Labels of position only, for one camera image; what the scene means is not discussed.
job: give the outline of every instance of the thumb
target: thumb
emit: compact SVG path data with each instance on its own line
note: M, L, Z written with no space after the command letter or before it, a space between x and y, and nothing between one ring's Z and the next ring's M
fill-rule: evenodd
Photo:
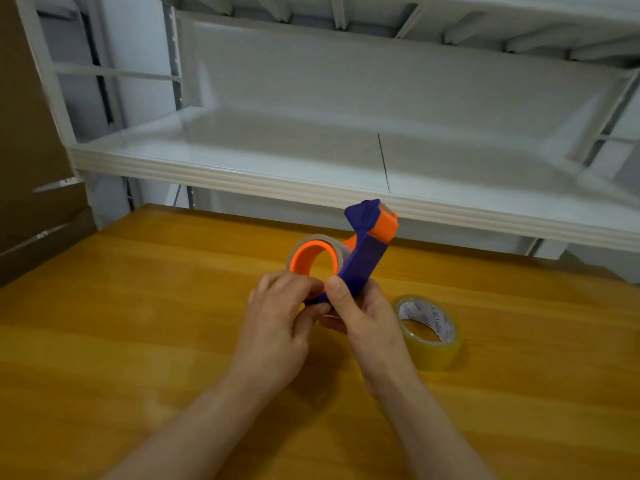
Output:
M293 338L294 340L309 339L309 334L316 324L316 316L329 313L331 307L328 303L318 303L316 305L307 306L297 316L293 323Z
M324 286L329 301L348 328L362 312L353 300L347 284L339 276L331 276Z

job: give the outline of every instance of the person's right forearm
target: person's right forearm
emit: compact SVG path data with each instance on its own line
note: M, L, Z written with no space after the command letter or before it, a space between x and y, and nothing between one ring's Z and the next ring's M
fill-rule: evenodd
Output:
M378 398L416 478L495 480L417 375L381 388Z

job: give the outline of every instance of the brown panel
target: brown panel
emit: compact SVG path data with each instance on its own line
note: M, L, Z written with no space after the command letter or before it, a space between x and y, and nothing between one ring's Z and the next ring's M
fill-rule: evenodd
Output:
M44 230L73 220L87 207L84 184L68 185L45 192L30 192L0 207L0 253L27 241Z
M14 0L0 0L0 203L73 177Z
M69 249L96 230L91 208L86 207L62 229L0 256L0 287Z

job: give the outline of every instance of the wooden tabletop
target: wooden tabletop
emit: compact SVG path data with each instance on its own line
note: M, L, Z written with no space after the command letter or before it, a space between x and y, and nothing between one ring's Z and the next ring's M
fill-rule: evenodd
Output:
M348 235L148 206L0 289L0 478L107 471L220 377L259 275L316 232ZM422 377L501 478L640 477L640 290L579 264L404 240L375 277L457 322L454 368ZM220 474L402 476L345 338L320 327Z

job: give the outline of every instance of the hand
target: hand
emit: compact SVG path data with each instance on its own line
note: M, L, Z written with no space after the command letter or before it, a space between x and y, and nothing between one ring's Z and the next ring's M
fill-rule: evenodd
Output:
M382 398L398 387L420 381L396 314L380 286L372 279L367 282L362 290L362 309L338 276L331 276L325 286L341 320L320 317L319 321L327 328L347 334L369 393Z
M331 307L320 303L300 313L298 309L322 289L322 281L289 271L263 275L249 295L227 377L265 401L286 387L307 358L308 338L316 317Z

